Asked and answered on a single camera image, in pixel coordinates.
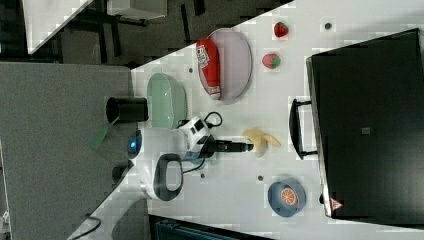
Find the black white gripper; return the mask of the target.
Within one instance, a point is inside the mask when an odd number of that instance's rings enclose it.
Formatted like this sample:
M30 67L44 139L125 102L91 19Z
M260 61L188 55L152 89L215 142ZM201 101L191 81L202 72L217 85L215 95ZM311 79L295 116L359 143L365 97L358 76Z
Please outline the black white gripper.
M211 146L216 142L209 131L209 125L198 116L191 120L180 120L179 129L187 138L187 152L185 160L197 160L210 158L215 151ZM223 145L218 152L249 152L253 149L253 144L244 142L233 142L228 140L219 140L218 144Z

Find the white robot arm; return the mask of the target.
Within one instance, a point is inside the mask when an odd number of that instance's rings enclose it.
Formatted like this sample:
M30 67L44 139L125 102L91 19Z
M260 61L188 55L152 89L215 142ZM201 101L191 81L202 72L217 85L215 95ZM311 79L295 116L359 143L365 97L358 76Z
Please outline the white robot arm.
M205 160L216 152L246 152L251 143L217 140L211 123L195 116L175 129L137 129L127 144L129 166L115 189L67 240L113 240L112 232L141 199L171 201L182 190L184 161Z

